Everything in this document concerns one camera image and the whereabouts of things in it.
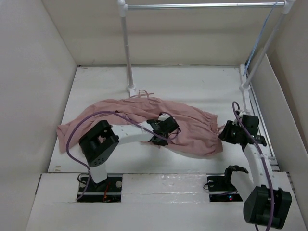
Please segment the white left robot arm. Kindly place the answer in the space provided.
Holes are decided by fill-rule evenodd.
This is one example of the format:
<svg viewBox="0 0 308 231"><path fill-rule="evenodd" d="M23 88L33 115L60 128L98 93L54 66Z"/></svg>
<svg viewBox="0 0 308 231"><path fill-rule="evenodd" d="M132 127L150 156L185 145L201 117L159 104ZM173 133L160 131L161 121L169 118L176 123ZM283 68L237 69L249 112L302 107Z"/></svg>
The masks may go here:
<svg viewBox="0 0 308 231"><path fill-rule="evenodd" d="M181 132L175 118L161 113L158 119L142 123L132 120L128 125L111 125L102 120L79 139L79 146L90 168L91 186L102 191L107 186L105 162L118 145L133 142L149 142L166 146Z"/></svg>

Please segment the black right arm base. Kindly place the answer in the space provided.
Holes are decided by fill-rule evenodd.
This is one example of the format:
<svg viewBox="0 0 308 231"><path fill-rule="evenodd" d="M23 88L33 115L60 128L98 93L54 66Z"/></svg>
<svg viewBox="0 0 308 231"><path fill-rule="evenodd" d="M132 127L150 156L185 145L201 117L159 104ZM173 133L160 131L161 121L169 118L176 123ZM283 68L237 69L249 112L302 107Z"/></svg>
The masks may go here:
<svg viewBox="0 0 308 231"><path fill-rule="evenodd" d="M235 186L231 183L233 172L249 173L244 167L228 166L223 174L207 174L203 189L209 193L210 202L242 202Z"/></svg>

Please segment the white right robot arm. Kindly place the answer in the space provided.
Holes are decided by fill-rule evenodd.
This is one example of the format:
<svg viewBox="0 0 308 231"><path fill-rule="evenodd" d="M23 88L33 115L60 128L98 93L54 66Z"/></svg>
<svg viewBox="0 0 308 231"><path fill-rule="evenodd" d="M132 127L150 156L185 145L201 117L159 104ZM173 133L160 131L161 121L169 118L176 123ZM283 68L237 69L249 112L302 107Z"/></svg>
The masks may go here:
<svg viewBox="0 0 308 231"><path fill-rule="evenodd" d="M258 125L259 119L253 115L242 115L238 120L226 122L219 139L240 145L250 169L229 166L222 183L229 190L236 188L244 202L243 215L247 223L265 226L267 230L282 229L292 197L275 182L266 154L267 142L258 134Z"/></svg>

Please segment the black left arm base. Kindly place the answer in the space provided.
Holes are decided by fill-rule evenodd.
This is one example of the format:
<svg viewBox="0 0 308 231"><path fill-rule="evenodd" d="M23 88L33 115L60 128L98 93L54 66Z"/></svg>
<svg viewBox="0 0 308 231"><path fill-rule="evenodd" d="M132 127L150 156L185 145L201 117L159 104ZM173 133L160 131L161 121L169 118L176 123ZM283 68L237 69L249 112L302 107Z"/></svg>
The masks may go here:
<svg viewBox="0 0 308 231"><path fill-rule="evenodd" d="M88 175L79 174L77 202L80 203L119 203L122 196L123 175L109 175L101 183L89 181L86 186Z"/></svg>

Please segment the pink trousers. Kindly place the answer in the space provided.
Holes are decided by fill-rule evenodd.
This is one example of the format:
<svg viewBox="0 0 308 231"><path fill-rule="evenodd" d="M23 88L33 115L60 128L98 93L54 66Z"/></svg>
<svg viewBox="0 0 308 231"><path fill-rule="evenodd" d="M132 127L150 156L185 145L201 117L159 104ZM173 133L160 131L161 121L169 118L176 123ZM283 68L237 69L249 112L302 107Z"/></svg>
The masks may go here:
<svg viewBox="0 0 308 231"><path fill-rule="evenodd" d="M129 118L136 123L158 118L161 112L174 116L180 134L172 140L167 148L185 154L192 154L201 158L218 154L223 151L223 145L218 138L218 117L209 112L184 103L162 100L152 96L141 95L127 99L107 99L88 106L77 118L67 124L59 125L56 129L59 151L65 152L69 135L76 125L87 116L98 111L114 111L120 116L101 114L95 115L84 122L73 135L69 146L73 147L78 140L101 120L107 120L112 125L127 125L125 119Z"/></svg>

